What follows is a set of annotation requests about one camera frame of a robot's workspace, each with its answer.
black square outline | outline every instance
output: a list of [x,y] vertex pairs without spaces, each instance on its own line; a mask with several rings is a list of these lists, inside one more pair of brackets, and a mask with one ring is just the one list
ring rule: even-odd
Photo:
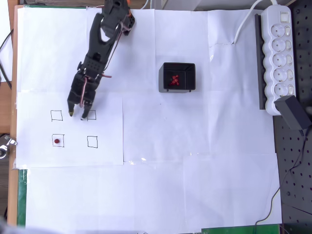
[[88,147],[90,147],[90,148],[94,148],[94,147],[93,146],[89,146],[88,137],[96,137],[96,139],[97,139],[97,146],[95,148],[97,149],[98,148],[98,137],[97,136],[87,136]]
[[52,111],[51,111],[51,122],[53,122],[53,120],[63,121],[62,111],[60,111],[60,116],[62,117],[62,120],[61,120],[61,119],[53,119],[53,118],[52,118]]
[[[54,142],[54,141],[53,141],[53,135],[62,135],[62,136],[63,136],[63,146],[53,145],[53,142]],[[64,134],[52,134],[52,146],[53,146],[53,147],[63,147],[63,148],[64,148],[64,147],[65,147],[65,145],[64,145],[64,136],[65,136]]]
[[95,111],[95,110],[90,110],[89,113],[90,113],[91,111],[94,111],[94,115],[95,115],[96,118],[88,118],[89,115],[87,115],[87,121],[88,121],[88,120],[96,120],[96,119],[97,119],[97,113],[96,113],[96,111]]

robotic arm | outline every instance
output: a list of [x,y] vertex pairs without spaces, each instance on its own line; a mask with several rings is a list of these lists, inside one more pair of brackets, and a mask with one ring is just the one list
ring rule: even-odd
[[[119,40],[122,33],[126,36],[129,35],[134,23],[135,18],[131,14],[127,0],[105,0],[102,13],[97,13],[93,20],[89,51],[83,63],[80,62],[78,65],[78,71],[67,99],[70,116],[74,114],[75,104],[79,104],[80,107],[84,106],[81,119],[88,116],[96,89],[109,64],[109,56],[115,41]],[[109,38],[108,41],[102,41],[101,29]]]

black pegboard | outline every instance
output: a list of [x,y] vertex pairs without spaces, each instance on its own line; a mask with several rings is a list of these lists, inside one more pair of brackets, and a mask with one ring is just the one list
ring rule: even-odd
[[[292,11],[292,36],[296,96],[300,103],[312,106],[312,0],[297,0]],[[304,137],[290,130],[281,116],[273,117],[275,149],[280,183],[299,153]],[[300,166],[289,173],[281,187],[282,217],[290,234],[312,233],[312,131],[307,136]]]

white cable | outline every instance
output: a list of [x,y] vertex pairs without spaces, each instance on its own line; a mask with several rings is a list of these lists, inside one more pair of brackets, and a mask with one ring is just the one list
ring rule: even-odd
[[240,24],[240,26],[239,26],[239,28],[238,28],[238,30],[237,30],[237,32],[236,32],[236,35],[235,35],[235,39],[234,39],[233,44],[236,44],[237,39],[238,39],[239,32],[240,32],[240,30],[242,29],[242,27],[243,27],[243,25],[244,25],[246,19],[247,19],[248,16],[251,14],[251,12],[253,11],[254,7],[255,7],[259,2],[261,2],[261,1],[263,1],[263,0],[257,0],[257,1],[252,5],[252,7],[250,8],[248,14],[245,16],[244,20],[242,21],[242,23]]
[[141,8],[141,10],[144,9],[144,8],[146,7],[148,1],[149,1],[149,0],[146,0],[146,3],[145,3],[144,6]]

wooden table edge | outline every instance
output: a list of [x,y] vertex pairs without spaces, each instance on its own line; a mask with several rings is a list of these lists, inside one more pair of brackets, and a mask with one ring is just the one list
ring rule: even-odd
[[[10,136],[16,139],[17,110],[16,110],[16,82],[17,82],[17,58],[18,58],[18,9],[22,5],[14,8],[14,34],[13,34],[13,72],[12,72],[12,97],[11,97],[11,131]],[[16,159],[15,146],[10,147],[9,156],[9,187],[8,187],[8,224],[16,226],[18,214],[18,191],[19,191],[19,171],[13,170]]]

